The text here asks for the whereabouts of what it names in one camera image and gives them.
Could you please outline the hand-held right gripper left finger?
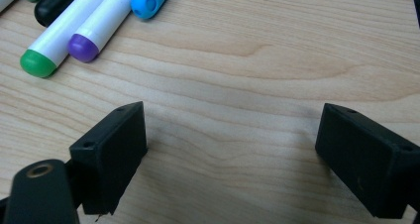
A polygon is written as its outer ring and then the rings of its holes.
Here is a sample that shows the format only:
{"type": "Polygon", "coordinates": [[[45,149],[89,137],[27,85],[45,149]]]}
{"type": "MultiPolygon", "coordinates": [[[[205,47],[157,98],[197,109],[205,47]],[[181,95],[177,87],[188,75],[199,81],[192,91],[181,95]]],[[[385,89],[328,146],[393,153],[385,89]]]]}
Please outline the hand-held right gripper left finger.
{"type": "Polygon", "coordinates": [[[144,104],[113,110],[69,148],[87,214],[114,213],[148,151],[144,104]]]}

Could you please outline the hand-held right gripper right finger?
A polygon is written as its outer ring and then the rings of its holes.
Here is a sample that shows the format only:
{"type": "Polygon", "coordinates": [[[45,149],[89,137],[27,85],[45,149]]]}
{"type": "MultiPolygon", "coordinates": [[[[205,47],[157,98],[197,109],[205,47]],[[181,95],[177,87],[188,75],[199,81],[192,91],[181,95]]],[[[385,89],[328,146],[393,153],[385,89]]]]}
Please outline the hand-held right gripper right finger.
{"type": "Polygon", "coordinates": [[[324,105],[317,154],[378,218],[420,219],[420,147],[347,107],[324,105]]]}

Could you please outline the purple capped white marker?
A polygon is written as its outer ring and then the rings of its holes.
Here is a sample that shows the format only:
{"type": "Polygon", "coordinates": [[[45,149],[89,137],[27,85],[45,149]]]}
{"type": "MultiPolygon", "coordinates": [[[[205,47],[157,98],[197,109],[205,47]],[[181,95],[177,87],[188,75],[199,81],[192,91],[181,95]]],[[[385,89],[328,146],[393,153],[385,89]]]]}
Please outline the purple capped white marker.
{"type": "Polygon", "coordinates": [[[82,62],[93,61],[128,16],[131,0],[103,0],[71,36],[68,53],[82,62]]]}

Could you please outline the black capped white marker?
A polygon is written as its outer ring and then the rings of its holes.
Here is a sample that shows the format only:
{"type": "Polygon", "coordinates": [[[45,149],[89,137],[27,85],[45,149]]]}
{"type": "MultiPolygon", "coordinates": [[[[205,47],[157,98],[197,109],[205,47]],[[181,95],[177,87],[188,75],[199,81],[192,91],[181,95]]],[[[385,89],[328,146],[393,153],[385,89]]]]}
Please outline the black capped white marker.
{"type": "Polygon", "coordinates": [[[40,0],[34,10],[36,20],[48,27],[73,0],[40,0]]]}

